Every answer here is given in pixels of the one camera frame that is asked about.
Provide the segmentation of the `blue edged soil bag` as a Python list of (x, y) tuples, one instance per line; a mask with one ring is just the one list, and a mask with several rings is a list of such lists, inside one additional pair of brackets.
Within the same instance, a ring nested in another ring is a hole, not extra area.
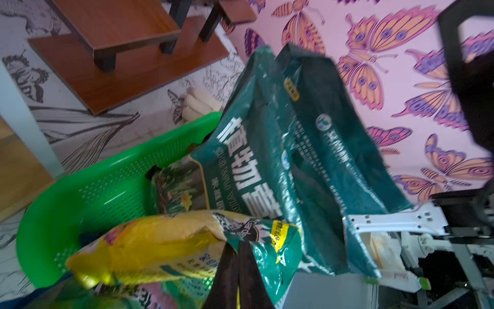
[(67, 275), (51, 287), (2, 301), (1, 308), (201, 308), (212, 283), (212, 278), (185, 278), (86, 289)]

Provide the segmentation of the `dark green fertilizer bag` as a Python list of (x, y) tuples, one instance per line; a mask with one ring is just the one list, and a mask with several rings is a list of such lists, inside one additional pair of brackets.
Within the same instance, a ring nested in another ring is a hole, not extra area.
[(392, 214), (412, 208), (360, 122), (334, 62), (292, 44), (276, 60), (299, 94), (293, 105), (296, 118), (343, 213)]

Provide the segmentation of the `small yellow fertilizer packet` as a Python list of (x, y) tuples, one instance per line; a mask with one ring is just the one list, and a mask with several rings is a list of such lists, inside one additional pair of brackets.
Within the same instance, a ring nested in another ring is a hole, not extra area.
[(214, 281), (225, 245), (249, 242), (276, 306), (302, 259), (292, 224), (228, 211), (148, 216), (121, 224), (69, 257), (66, 266), (86, 288), (141, 285), (185, 278)]

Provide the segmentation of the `green fertilizer bag plant picture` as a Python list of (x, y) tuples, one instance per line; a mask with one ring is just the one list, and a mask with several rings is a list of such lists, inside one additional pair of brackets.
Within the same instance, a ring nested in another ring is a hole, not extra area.
[(284, 221), (302, 234), (302, 270), (380, 277), (351, 215), (325, 182), (293, 108), (299, 94), (277, 56), (256, 51), (216, 129), (154, 174), (155, 206), (162, 213), (217, 209)]

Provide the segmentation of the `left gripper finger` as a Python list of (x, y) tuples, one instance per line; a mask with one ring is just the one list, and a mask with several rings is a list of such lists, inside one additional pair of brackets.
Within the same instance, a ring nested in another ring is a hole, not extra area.
[(274, 308), (249, 242), (226, 244), (203, 309)]

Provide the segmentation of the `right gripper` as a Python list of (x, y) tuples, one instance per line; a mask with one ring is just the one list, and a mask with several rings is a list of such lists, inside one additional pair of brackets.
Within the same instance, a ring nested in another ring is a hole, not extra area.
[(458, 28), (467, 19), (493, 17), (493, 1), (455, 1), (437, 18), (452, 89), (476, 144), (493, 150), (493, 52), (463, 60)]

